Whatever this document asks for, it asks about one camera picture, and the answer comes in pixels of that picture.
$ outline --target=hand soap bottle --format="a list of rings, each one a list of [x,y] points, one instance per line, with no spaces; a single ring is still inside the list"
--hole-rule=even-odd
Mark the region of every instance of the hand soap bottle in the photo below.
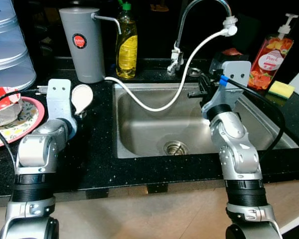
[[[251,67],[248,87],[266,90],[278,71],[294,41],[286,36],[290,32],[290,22],[298,17],[287,13],[287,23],[278,29],[278,34],[266,37]]]
[[[116,41],[116,73],[118,76],[131,79],[135,76],[138,49],[138,34],[136,23],[131,14],[131,4],[118,0],[123,11],[118,16],[122,34]]]

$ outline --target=cord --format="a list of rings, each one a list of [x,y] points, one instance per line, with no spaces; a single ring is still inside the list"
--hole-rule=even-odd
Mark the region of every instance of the cord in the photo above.
[[[163,110],[166,110],[168,107],[170,107],[178,98],[183,86],[184,86],[184,83],[185,83],[185,78],[186,78],[186,74],[187,74],[187,70],[189,68],[189,64],[191,62],[191,60],[193,59],[193,57],[195,56],[195,54],[202,48],[203,45],[205,45],[208,41],[212,40],[213,38],[217,37],[217,36],[220,36],[220,35],[224,35],[228,32],[228,29],[222,29],[221,31],[217,32],[217,33],[214,33],[212,35],[210,35],[209,37],[207,37],[205,40],[203,40],[196,48],[195,50],[190,54],[187,62],[186,62],[186,65],[185,65],[185,69],[184,69],[184,73],[183,73],[183,76],[182,76],[182,79],[181,79],[181,82],[180,82],[180,85],[179,85],[179,88],[175,94],[175,96],[171,99],[171,101],[166,104],[165,106],[162,106],[160,108],[151,108],[151,107],[148,107],[146,105],[144,105],[131,91],[130,89],[122,82],[120,81],[119,79],[116,79],[114,77],[106,77],[105,80],[110,80],[110,81],[114,81],[118,84],[120,84],[125,90],[126,92],[136,101],[136,103],[138,103],[141,107],[143,107],[145,110],[148,110],[148,111],[152,111],[152,112],[160,112],[160,111],[163,111]]]
[[[15,95],[15,94],[19,94],[19,93],[25,93],[25,92],[36,92],[37,90],[20,90],[20,91],[12,91],[12,92],[8,92],[6,93],[5,95],[3,96],[0,96],[0,101],[7,97],[7,96],[11,96],[11,95]],[[15,165],[15,159],[14,159],[14,156],[13,156],[13,153],[11,151],[11,148],[9,146],[9,143],[7,142],[7,140],[5,139],[5,137],[0,133],[0,139],[1,141],[3,142],[3,144],[5,145],[6,149],[8,150],[9,154],[10,154],[10,157],[11,157],[11,161],[12,161],[12,164],[13,164],[13,169],[14,171],[16,170],[16,165]]]
[[[273,105],[269,100],[267,100],[265,97],[259,95],[257,92],[254,92],[253,90],[231,80],[231,79],[227,79],[227,82],[244,90],[245,92],[247,92],[250,95],[256,96],[258,99],[260,99],[263,103],[269,105],[272,109],[274,109],[274,111],[277,113],[278,119],[280,121],[280,126],[279,126],[279,132],[275,138],[275,140],[269,145],[269,147],[266,149],[265,154],[261,157],[260,161],[263,160],[267,154],[276,146],[276,144],[279,142],[279,140],[281,139],[281,137],[283,136],[283,133],[285,131],[285,117],[283,115],[283,113],[275,106]]]

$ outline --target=white hose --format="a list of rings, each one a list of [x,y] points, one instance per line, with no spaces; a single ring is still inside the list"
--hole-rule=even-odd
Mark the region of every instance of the white hose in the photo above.
[[[194,58],[195,54],[202,48],[203,45],[205,45],[207,42],[209,42],[210,40],[212,40],[213,38],[217,37],[217,36],[220,36],[220,35],[225,35],[226,33],[228,32],[228,29],[222,29],[221,31],[217,32],[217,33],[214,33],[212,35],[210,35],[209,37],[207,37],[205,40],[203,40],[196,48],[195,50],[190,54],[188,60],[187,60],[187,63],[185,65],[185,69],[184,69],[184,73],[183,73],[183,76],[182,76],[182,79],[181,79],[181,82],[180,82],[180,85],[179,85],[179,88],[175,94],[175,96],[173,97],[173,99],[168,103],[166,104],[165,106],[163,107],[160,107],[160,108],[151,108],[151,107],[148,107],[146,105],[144,105],[131,91],[130,89],[120,80],[114,78],[114,77],[106,77],[105,80],[110,80],[110,81],[114,81],[118,84],[120,84],[125,90],[127,93],[129,93],[129,95],[136,101],[136,103],[138,103],[141,107],[143,107],[145,110],[148,110],[148,111],[152,111],[152,112],[159,112],[159,111],[163,111],[163,110],[166,110],[168,107],[170,107],[178,98],[183,86],[184,86],[184,83],[185,83],[185,78],[186,78],[186,74],[187,74],[187,70],[189,68],[189,64],[191,62],[191,60]]]

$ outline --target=sink basin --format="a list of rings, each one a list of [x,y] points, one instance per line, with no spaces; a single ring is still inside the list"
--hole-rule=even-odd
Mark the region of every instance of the sink basin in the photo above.
[[[158,108],[172,99],[179,84],[127,84],[146,105]],[[188,92],[197,91],[197,83],[185,83],[177,101],[162,112],[148,112],[140,107],[120,85],[114,91],[114,143],[117,158],[163,155],[217,153],[209,129],[209,121],[201,115],[200,98],[189,99]],[[249,140],[257,150],[265,150],[279,128],[250,100],[242,96],[235,107],[249,132]],[[284,133],[275,149],[297,148]]]

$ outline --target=decorative plate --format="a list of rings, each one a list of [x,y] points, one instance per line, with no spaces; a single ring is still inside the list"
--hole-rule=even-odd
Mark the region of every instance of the decorative plate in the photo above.
[[[29,97],[22,97],[22,100],[22,111],[18,118],[9,124],[0,126],[0,132],[8,143],[14,142],[34,130],[44,116],[44,106],[40,101]]]

